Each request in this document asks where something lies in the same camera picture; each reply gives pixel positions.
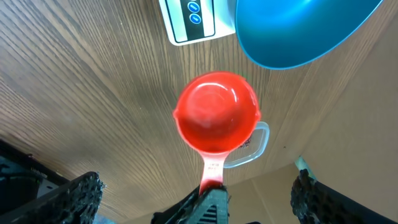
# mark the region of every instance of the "digital scale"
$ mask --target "digital scale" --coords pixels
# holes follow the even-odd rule
[[[235,33],[236,0],[159,0],[167,35],[180,46]]]

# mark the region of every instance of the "wood grain surface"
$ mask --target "wood grain surface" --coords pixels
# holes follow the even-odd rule
[[[173,46],[155,0],[2,0],[1,136],[69,179],[99,171],[108,185],[99,212],[140,217],[199,183],[202,161],[172,118],[192,78],[246,77],[271,127],[266,153],[227,170],[226,183],[276,170],[300,155],[397,9],[386,0],[328,55],[273,71],[253,64],[235,35]]]

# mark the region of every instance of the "measuring cup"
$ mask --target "measuring cup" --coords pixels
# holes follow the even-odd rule
[[[261,113],[256,94],[243,77],[211,72],[185,87],[173,116],[183,140],[205,163],[202,194],[223,185],[225,159],[250,137]]]

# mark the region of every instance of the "blue bowl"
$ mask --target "blue bowl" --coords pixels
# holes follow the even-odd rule
[[[237,0],[246,55],[271,69],[301,66],[349,37],[382,0]]]

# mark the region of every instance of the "blue button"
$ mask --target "blue button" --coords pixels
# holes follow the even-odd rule
[[[191,11],[193,13],[197,13],[200,10],[200,6],[196,2],[189,2],[188,9],[189,9],[189,11]]]
[[[201,22],[201,18],[198,14],[192,13],[189,15],[189,19],[191,20],[191,22],[193,22],[194,24],[199,24]]]

